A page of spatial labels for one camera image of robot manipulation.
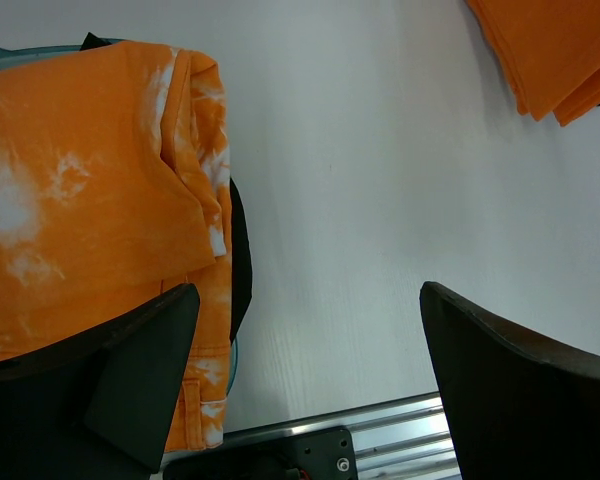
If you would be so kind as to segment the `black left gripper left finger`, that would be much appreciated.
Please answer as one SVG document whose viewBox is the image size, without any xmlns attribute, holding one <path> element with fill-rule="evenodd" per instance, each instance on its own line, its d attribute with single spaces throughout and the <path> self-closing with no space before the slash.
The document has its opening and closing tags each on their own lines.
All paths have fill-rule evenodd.
<svg viewBox="0 0 600 480">
<path fill-rule="evenodd" d="M 0 362 L 0 479 L 147 479 L 161 464 L 200 306 L 181 284 Z"/>
</svg>

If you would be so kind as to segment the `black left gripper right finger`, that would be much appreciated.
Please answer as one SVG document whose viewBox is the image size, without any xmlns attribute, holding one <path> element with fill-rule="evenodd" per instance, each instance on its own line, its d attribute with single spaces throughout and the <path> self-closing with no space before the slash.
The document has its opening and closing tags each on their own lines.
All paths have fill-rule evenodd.
<svg viewBox="0 0 600 480">
<path fill-rule="evenodd" d="M 426 282 L 420 311 L 465 479 L 600 479 L 600 356 Z"/>
</svg>

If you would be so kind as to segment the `plain orange trousers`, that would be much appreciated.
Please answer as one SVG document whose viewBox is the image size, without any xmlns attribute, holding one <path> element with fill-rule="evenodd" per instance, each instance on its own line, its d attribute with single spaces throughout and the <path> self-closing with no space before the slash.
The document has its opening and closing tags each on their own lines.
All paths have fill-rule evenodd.
<svg viewBox="0 0 600 480">
<path fill-rule="evenodd" d="M 566 126 L 600 105 L 600 1 L 469 1 L 517 111 Z"/>
</svg>

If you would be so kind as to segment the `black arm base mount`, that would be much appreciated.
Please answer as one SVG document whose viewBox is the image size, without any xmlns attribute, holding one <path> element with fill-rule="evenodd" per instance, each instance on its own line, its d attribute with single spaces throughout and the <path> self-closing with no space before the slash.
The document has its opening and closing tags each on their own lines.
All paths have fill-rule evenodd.
<svg viewBox="0 0 600 480">
<path fill-rule="evenodd" d="M 176 460 L 165 479 L 342 479 L 358 477 L 348 430 L 326 429 Z"/>
</svg>

